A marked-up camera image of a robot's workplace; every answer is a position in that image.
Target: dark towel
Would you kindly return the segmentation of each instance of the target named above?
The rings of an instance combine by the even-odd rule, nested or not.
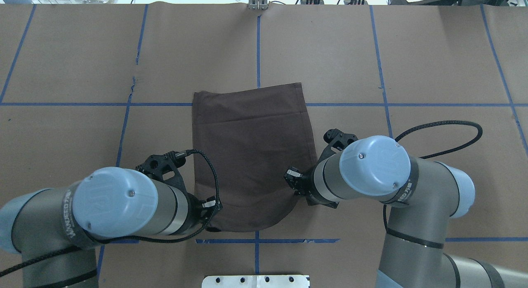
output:
[[[223,210],[210,227],[256,231],[281,221],[298,197],[283,179],[295,164],[317,162],[313,133],[300,83],[243,92],[202,91],[193,99],[193,147],[204,151],[219,179]],[[206,162],[194,161],[195,194],[215,195]]]

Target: cloth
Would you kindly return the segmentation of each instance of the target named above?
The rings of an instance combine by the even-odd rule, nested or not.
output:
[[[223,209],[210,227],[257,231],[273,226],[298,201],[283,175],[317,162],[301,83],[228,94],[194,94],[193,146],[213,163]],[[215,195],[206,162],[194,161],[195,195]]]

